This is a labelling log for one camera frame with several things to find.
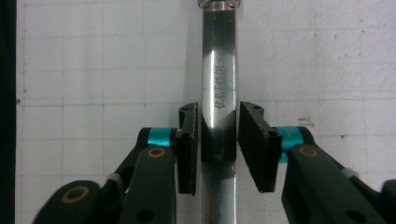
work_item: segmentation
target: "clamp jaw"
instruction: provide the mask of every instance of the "clamp jaw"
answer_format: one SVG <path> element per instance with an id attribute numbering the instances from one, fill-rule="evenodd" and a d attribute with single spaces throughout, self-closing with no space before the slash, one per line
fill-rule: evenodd
<path id="1" fill-rule="evenodd" d="M 179 128 L 143 128 L 134 149 L 100 188 L 74 181 L 58 189 L 35 218 L 50 223 L 176 223 L 178 192 L 194 195 L 198 104 L 179 109 Z"/>

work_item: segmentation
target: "bolt hole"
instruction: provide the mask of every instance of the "bolt hole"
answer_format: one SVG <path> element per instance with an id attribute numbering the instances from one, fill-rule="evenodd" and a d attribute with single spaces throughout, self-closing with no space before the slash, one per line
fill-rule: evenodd
<path id="1" fill-rule="evenodd" d="M 148 223 L 154 218 L 154 213 L 151 210 L 145 209 L 137 214 L 139 222 Z"/>
<path id="2" fill-rule="evenodd" d="M 362 213 L 355 210 L 347 210 L 346 215 L 358 223 L 365 223 L 367 221 L 366 217 Z"/>
<path id="3" fill-rule="evenodd" d="M 268 132 L 268 135 L 275 137 L 275 136 L 277 136 L 277 132 L 275 132 L 275 131 L 269 131 L 269 132 Z"/>

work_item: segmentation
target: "gold rivet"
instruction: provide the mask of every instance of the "gold rivet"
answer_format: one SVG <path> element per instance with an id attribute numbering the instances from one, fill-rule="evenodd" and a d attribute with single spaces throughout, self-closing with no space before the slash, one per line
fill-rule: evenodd
<path id="1" fill-rule="evenodd" d="M 88 193 L 90 192 L 90 189 L 88 189 L 86 186 L 77 186 L 74 187 L 70 190 L 68 190 L 64 196 L 62 197 L 62 202 L 64 203 L 76 203 L 84 199 Z"/>
<path id="2" fill-rule="evenodd" d="M 155 147 L 149 150 L 148 155 L 151 158 L 160 158 L 163 155 L 165 155 L 165 150 L 163 148 L 160 147 Z"/>

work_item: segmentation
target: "white grid background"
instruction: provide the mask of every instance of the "white grid background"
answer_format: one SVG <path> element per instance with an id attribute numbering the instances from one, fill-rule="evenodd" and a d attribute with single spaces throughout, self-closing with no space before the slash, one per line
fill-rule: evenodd
<path id="1" fill-rule="evenodd" d="M 237 9 L 239 98 L 273 126 L 305 125 L 379 190 L 396 178 L 396 2 L 246 0 Z M 104 183 L 145 126 L 177 126 L 201 100 L 195 0 L 18 1 L 16 223 L 60 186 Z M 238 154 L 238 223 L 288 223 Z M 178 223 L 199 223 L 199 195 Z"/>

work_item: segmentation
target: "shiny metal cylinder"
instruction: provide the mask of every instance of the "shiny metal cylinder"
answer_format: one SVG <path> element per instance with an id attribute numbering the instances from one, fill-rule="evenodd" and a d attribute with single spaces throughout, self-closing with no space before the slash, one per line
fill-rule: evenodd
<path id="1" fill-rule="evenodd" d="M 201 223 L 236 223 L 235 9 L 198 1 L 204 12 Z"/>

